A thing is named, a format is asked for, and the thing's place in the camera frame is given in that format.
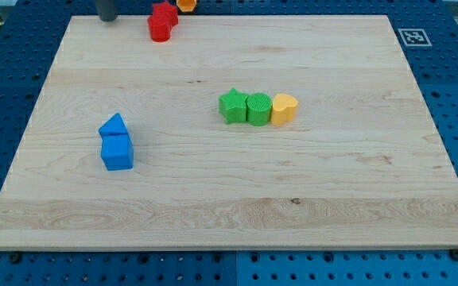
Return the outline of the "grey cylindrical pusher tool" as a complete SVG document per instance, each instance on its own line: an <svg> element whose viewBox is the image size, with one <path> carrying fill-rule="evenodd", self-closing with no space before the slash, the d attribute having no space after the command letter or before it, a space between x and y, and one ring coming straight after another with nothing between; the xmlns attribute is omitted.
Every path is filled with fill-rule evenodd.
<svg viewBox="0 0 458 286"><path fill-rule="evenodd" d="M114 21L118 17L115 0L95 0L95 8L101 21Z"/></svg>

